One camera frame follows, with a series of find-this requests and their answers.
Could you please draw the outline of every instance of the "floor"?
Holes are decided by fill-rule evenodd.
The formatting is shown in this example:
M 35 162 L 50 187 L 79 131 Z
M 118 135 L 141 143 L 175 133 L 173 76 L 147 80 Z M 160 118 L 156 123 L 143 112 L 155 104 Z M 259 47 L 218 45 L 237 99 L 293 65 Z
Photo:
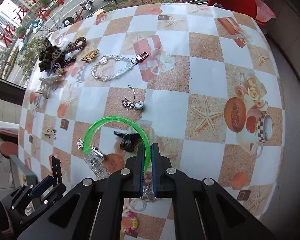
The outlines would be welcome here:
M 21 106 L 0 99 L 0 121 L 19 123 Z
M 278 240 L 293 239 L 300 223 L 300 83 L 279 49 L 268 40 L 281 78 L 285 107 L 285 148 L 277 188 L 262 218 Z

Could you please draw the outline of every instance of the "black hair clip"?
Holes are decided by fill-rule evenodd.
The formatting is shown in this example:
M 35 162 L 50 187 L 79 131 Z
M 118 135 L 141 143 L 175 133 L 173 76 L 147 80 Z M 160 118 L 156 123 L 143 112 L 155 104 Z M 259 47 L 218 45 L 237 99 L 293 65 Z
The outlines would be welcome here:
M 141 138 L 141 136 L 138 133 L 120 133 L 114 131 L 114 134 L 122 138 L 120 149 L 126 150 L 127 152 L 130 153 L 134 151 L 134 147 L 135 147 L 134 140 Z

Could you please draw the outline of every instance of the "bicycle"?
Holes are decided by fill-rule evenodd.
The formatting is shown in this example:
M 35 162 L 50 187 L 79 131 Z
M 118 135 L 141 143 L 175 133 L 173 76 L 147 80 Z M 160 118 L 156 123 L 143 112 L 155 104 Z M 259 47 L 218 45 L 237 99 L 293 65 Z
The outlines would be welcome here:
M 77 17 L 76 17 L 76 19 L 78 19 L 78 20 L 77 20 L 77 22 L 79 22 L 79 21 L 82 21 L 82 20 L 83 20 L 83 17 L 81 16 L 81 13 L 80 13 L 80 14 L 78 14 L 78 12 L 75 12 L 75 15 L 77 16 Z

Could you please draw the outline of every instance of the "round table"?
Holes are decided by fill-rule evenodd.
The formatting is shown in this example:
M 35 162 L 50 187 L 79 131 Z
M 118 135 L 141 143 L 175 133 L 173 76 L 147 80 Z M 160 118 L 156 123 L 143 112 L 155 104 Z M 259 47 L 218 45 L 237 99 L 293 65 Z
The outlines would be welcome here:
M 161 155 L 189 177 L 211 177 L 256 218 L 271 201 L 284 146 L 284 101 L 269 45 L 256 22 L 243 14 L 204 5 L 150 4 L 123 8 L 87 18 L 50 37 L 74 42 L 87 39 L 68 65 L 64 80 L 40 101 L 36 65 L 26 90 L 20 118 L 18 154 L 38 180 L 51 174 L 50 157 L 61 160 L 66 191 L 84 178 L 96 179 L 76 142 L 92 123 L 119 115 L 137 122 Z M 90 63 L 80 59 L 94 49 Z M 102 55 L 149 57 L 120 78 L 95 80 L 91 68 Z M 110 60 L 97 66 L 98 75 L 116 73 L 127 62 Z M 122 100 L 144 102 L 128 111 Z M 55 129 L 54 136 L 44 133 Z M 94 146 L 112 154 L 107 167 L 121 169 L 134 153 L 120 149 L 114 131 L 132 132 L 126 124 L 103 126 Z M 151 179 L 151 168 L 146 181 Z M 142 239 L 174 236 L 171 199 L 133 205 Z

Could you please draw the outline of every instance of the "street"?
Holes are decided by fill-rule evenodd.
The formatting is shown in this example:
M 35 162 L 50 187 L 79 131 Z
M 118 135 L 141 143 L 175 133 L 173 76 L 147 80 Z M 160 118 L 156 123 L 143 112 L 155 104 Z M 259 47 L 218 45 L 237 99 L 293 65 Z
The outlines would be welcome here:
M 31 41 L 31 39 L 33 39 L 34 37 L 38 37 L 41 35 L 45 35 L 48 31 L 56 31 L 57 27 L 64 27 L 62 24 L 62 21 L 64 18 L 66 17 L 76 17 L 75 12 L 80 12 L 81 10 L 81 6 L 80 3 L 84 2 L 86 0 L 65 0 L 64 1 L 64 5 L 60 5 L 59 7 L 55 8 L 50 16 L 48 17 L 48 20 L 46 22 L 44 22 L 42 28 L 36 33 L 31 33 L 29 35 L 29 42 Z M 97 11 L 98 9 L 100 9 L 101 7 L 105 6 L 108 4 L 108 2 L 103 1 L 103 0 L 91 0 L 93 2 L 93 11 Z M 83 19 L 85 19 L 87 16 L 89 16 L 91 14 L 91 12 L 88 12 L 87 10 L 84 10 L 82 12 L 82 17 Z M 23 84 L 23 71 L 22 69 L 18 66 L 18 61 L 16 61 L 13 69 L 11 70 L 10 76 L 7 79 L 8 81 L 22 86 Z

